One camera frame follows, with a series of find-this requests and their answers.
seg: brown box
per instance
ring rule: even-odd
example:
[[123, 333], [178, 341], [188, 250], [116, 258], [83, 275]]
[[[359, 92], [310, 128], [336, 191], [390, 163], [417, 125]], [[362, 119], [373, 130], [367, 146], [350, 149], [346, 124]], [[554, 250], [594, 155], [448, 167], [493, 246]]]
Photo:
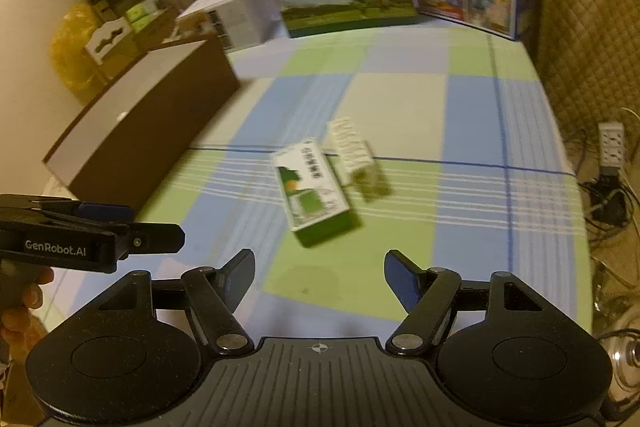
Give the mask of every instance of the brown box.
[[238, 87], [218, 38], [163, 44], [85, 107], [44, 163], [80, 200], [138, 212]]
[[164, 10], [157, 19], [151, 21], [141, 32], [135, 33], [134, 41], [142, 51], [158, 46], [174, 31], [178, 9], [171, 6]]

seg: table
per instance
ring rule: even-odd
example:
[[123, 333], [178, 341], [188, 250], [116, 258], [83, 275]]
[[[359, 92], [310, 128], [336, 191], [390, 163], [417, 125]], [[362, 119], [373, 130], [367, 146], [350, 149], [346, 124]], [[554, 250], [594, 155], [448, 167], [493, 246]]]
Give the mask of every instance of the table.
[[[383, 277], [396, 248], [465, 279], [512, 271], [590, 329], [580, 195], [520, 43], [429, 20], [276, 38], [230, 60], [242, 89], [143, 212], [182, 225], [181, 252], [130, 258], [114, 275], [59, 270], [41, 311], [48, 327], [127, 271], [177, 278], [252, 248], [255, 282], [236, 316], [254, 340], [384, 341], [405, 316]], [[314, 136], [331, 154], [326, 122], [342, 116], [368, 142], [391, 194], [366, 202], [347, 188], [360, 225], [303, 248], [287, 228], [270, 153]], [[482, 316], [463, 313], [456, 327]]]

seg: power strip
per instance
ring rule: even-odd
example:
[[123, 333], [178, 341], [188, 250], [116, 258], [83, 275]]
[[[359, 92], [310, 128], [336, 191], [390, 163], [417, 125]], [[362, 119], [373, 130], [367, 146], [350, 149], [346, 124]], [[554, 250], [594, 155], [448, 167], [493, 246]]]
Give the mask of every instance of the power strip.
[[598, 124], [600, 131], [600, 173], [618, 176], [625, 164], [625, 127], [620, 122]]

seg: crosshair marking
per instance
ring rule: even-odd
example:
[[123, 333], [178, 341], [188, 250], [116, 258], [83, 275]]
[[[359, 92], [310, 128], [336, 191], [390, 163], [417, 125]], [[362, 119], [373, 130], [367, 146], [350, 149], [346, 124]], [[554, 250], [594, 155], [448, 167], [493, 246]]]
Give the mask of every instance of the crosshair marking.
[[331, 349], [331, 347], [327, 346], [326, 344], [323, 344], [322, 342], [318, 342], [317, 344], [314, 344], [313, 346], [311, 346], [309, 349], [313, 349], [318, 355], [320, 355], [321, 353], [324, 353], [327, 349]]

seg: green box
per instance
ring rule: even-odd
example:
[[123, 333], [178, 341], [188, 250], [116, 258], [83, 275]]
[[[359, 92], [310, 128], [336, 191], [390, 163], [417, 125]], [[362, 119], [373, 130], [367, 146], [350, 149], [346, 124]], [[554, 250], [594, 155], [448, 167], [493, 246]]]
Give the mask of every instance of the green box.
[[271, 161], [289, 229], [304, 247], [353, 226], [349, 203], [316, 140], [290, 145]]

